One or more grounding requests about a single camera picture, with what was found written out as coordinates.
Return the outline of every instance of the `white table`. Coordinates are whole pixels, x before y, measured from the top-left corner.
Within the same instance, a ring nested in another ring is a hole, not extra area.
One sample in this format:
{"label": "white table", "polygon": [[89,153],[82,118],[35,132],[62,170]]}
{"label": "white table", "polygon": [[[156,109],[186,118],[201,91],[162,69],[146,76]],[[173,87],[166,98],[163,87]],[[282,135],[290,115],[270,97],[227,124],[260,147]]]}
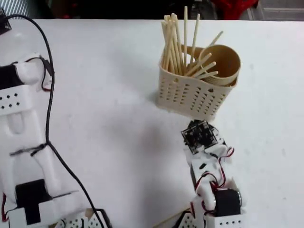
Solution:
{"label": "white table", "polygon": [[[164,45],[160,22],[37,22],[49,39],[56,72],[51,141],[95,205],[106,209],[114,228],[152,227],[186,208],[194,191],[180,131],[189,119],[154,104]],[[47,56],[31,24],[11,23]],[[191,21],[188,40],[193,30]],[[220,30],[225,32],[218,43],[235,49],[242,67],[214,124],[236,148],[233,169],[249,193],[248,228],[299,227],[304,23],[202,21],[197,46]],[[37,96],[42,123],[47,98]]]}

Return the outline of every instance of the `beige basket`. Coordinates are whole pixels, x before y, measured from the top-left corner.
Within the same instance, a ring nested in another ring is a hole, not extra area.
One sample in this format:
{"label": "beige basket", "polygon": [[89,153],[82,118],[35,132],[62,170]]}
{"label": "beige basket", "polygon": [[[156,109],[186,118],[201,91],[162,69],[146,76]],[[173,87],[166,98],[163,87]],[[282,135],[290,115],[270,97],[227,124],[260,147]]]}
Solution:
{"label": "beige basket", "polygon": [[[194,57],[199,58],[203,49],[197,47]],[[159,91],[157,106],[199,120],[213,120],[219,107],[237,85],[236,79],[227,86],[217,86],[193,77],[180,76],[164,70],[159,64]]]}

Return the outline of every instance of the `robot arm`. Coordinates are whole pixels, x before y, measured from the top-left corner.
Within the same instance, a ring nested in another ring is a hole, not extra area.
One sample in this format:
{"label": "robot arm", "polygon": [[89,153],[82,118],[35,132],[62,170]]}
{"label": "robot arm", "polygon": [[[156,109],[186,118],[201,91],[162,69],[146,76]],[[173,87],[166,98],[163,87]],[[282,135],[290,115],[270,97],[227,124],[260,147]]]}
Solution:
{"label": "robot arm", "polygon": [[188,147],[184,151],[197,194],[191,202],[192,222],[200,228],[243,228],[246,198],[226,169],[234,149],[227,147],[218,130],[207,121],[191,121],[181,133]]}
{"label": "robot arm", "polygon": [[63,190],[53,152],[45,146],[31,89],[50,82],[42,60],[33,53],[0,66],[0,181],[17,205],[8,213],[11,228],[43,227],[85,210],[82,194]]}

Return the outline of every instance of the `white robot body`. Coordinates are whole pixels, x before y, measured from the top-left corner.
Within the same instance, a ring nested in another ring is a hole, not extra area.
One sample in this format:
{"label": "white robot body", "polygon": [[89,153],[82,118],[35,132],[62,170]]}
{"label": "white robot body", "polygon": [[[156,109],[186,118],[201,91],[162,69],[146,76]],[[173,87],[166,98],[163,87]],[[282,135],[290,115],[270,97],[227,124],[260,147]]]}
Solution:
{"label": "white robot body", "polygon": [[234,149],[207,121],[191,121],[182,135],[196,197],[175,227],[244,228],[246,197],[227,172]]}
{"label": "white robot body", "polygon": [[[39,56],[34,53],[26,58]],[[43,146],[45,134],[30,87],[41,85],[44,67],[40,59],[35,60],[0,68],[0,182],[7,198],[17,204],[8,212],[11,228],[44,227],[85,210],[82,194],[63,191],[53,164],[54,154]],[[18,77],[14,82],[10,81],[11,75],[5,75],[13,69]],[[32,156],[38,146],[42,149]]]}

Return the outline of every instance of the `red object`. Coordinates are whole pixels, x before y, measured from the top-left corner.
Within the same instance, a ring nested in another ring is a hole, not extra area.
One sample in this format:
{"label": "red object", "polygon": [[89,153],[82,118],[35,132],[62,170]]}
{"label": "red object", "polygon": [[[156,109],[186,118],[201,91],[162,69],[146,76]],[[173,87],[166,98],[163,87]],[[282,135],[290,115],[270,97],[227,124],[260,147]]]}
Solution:
{"label": "red object", "polygon": [[6,202],[6,195],[3,194],[2,207],[1,207],[2,222],[7,222],[9,220],[9,218],[6,217],[5,212],[4,212],[5,202]]}
{"label": "red object", "polygon": [[257,7],[258,0],[211,0],[224,11],[225,20],[238,20],[248,8]]}

